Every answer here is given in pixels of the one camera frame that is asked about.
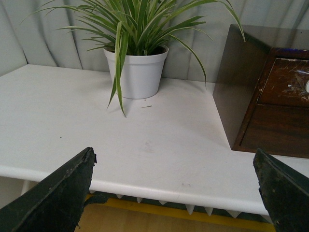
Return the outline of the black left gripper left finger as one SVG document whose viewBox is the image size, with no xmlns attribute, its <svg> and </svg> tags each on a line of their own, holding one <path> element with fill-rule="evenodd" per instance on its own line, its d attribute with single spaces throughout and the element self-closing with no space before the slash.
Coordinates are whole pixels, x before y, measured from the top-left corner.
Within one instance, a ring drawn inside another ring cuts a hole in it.
<svg viewBox="0 0 309 232">
<path fill-rule="evenodd" d="M 87 147 L 0 210 L 2 232 L 72 232 L 88 193 L 96 154 Z"/>
</svg>

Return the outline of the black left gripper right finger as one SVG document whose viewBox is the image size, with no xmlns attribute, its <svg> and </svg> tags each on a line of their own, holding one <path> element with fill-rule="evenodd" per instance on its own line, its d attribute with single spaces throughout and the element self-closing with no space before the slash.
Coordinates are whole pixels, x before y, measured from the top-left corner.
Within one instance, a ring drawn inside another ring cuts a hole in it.
<svg viewBox="0 0 309 232">
<path fill-rule="evenodd" d="M 258 149 L 253 166 L 263 204 L 277 232 L 309 230 L 309 178 Z"/>
</svg>

